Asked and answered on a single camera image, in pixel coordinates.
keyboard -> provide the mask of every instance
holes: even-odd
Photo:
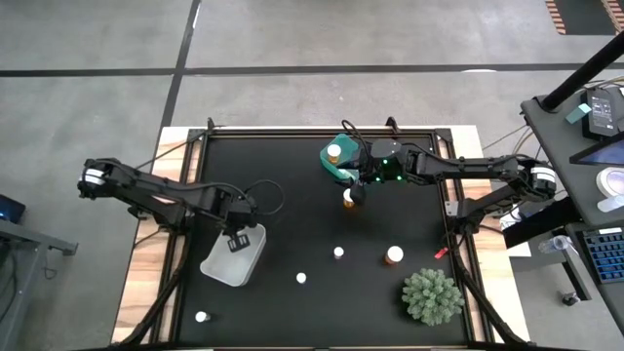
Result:
[[[585,234],[585,244],[601,283],[624,281],[624,234]]]

concrete floor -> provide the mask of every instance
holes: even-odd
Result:
[[[174,67],[190,0],[0,0],[0,70]],[[188,67],[582,62],[606,36],[561,36],[542,0],[204,0]],[[172,124],[477,125],[488,144],[522,125],[523,99],[568,71],[185,77]],[[609,71],[614,76],[623,72]],[[20,350],[110,340],[137,223],[126,206],[77,197],[86,158],[136,164],[154,150],[171,77],[0,78],[0,193],[25,225],[80,242],[51,254]],[[514,139],[486,151],[510,152]],[[523,151],[534,154],[537,144]],[[517,274],[531,339],[624,349],[604,302],[558,305],[561,267]]]

